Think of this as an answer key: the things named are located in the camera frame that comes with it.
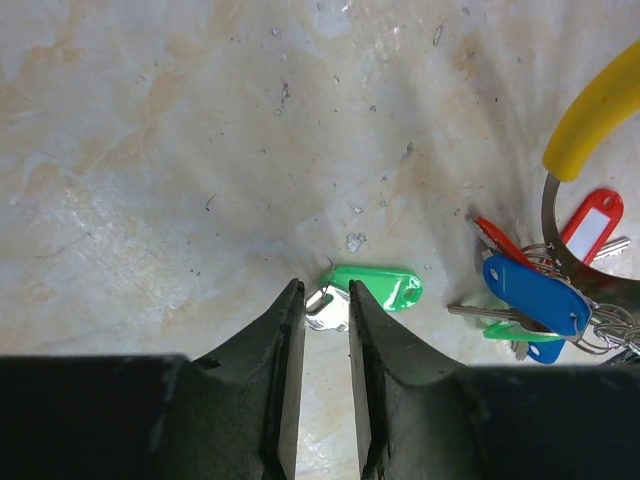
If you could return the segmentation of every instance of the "key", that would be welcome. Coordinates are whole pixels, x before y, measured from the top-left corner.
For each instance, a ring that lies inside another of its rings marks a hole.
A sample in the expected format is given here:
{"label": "key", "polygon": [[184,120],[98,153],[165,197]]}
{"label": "key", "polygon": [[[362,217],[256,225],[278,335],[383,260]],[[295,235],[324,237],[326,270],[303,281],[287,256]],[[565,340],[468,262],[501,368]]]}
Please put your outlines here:
{"label": "key", "polygon": [[[491,318],[494,320],[502,320],[502,321],[511,321],[518,322],[524,330],[527,330],[536,336],[548,336],[551,335],[551,331],[548,328],[545,328],[543,325],[539,324],[535,320],[527,317],[523,313],[517,311],[514,308],[502,309],[502,310],[492,310],[488,308],[479,308],[479,307],[471,307],[471,306],[463,306],[463,305],[450,305],[448,307],[449,313],[454,315],[465,315],[465,316],[475,316],[475,317],[484,317]],[[492,334],[488,336],[488,331],[493,330]],[[489,327],[485,329],[485,338],[492,338],[494,340],[508,340],[509,336],[505,337],[505,332],[503,329],[498,329],[501,331],[501,335],[496,333],[496,326]]]}
{"label": "key", "polygon": [[305,304],[307,325],[313,330],[349,330],[349,294],[331,285],[319,289]]}
{"label": "key", "polygon": [[527,358],[529,342],[511,342],[511,350],[516,354],[516,360],[522,362]]}
{"label": "key", "polygon": [[604,244],[597,255],[593,257],[593,261],[595,262],[596,260],[602,260],[603,258],[619,255],[629,245],[631,245],[631,240],[629,240],[628,237],[620,237],[615,240],[611,240]]}
{"label": "key", "polygon": [[492,310],[490,308],[472,307],[467,305],[450,305],[447,307],[447,310],[453,315],[484,317],[495,320],[511,320],[513,322],[519,322],[521,319],[526,318],[520,312],[512,308]]}

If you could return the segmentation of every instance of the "key tag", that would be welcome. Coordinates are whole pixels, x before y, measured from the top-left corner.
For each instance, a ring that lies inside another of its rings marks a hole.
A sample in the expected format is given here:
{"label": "key tag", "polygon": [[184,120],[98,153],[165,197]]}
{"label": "key tag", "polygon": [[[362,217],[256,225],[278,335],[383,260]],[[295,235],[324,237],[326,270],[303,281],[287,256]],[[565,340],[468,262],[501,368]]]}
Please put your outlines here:
{"label": "key tag", "polygon": [[482,275],[495,296],[567,340],[577,340],[591,318],[578,290],[502,255],[485,260]]}
{"label": "key tag", "polygon": [[566,341],[563,338],[554,342],[530,342],[527,355],[538,363],[551,365],[560,356],[565,343]]}
{"label": "key tag", "polygon": [[484,217],[476,217],[475,219],[468,218],[467,221],[489,248],[500,252],[505,257],[521,265],[535,269],[534,265],[525,254],[520,251],[518,246],[489,220]]}
{"label": "key tag", "polygon": [[507,340],[511,342],[555,342],[562,337],[553,332],[532,332],[517,322],[501,322],[491,325],[482,331],[487,340]]}
{"label": "key tag", "polygon": [[306,320],[312,329],[349,329],[351,280],[364,283],[386,312],[401,312],[412,307],[423,293],[422,280],[411,271],[339,265],[323,277],[323,287],[306,301]]}
{"label": "key tag", "polygon": [[616,228],[624,204],[622,197],[613,190],[600,188],[591,192],[562,231],[567,248],[589,265]]}

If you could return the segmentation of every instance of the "yellow handle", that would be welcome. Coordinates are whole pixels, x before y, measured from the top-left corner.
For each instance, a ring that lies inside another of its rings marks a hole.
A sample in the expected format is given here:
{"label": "yellow handle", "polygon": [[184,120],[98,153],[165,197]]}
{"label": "yellow handle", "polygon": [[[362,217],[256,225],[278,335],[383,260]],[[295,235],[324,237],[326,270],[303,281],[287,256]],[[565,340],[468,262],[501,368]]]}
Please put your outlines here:
{"label": "yellow handle", "polygon": [[569,107],[544,152],[544,166],[570,182],[593,151],[620,123],[640,109],[640,40],[611,62]]}

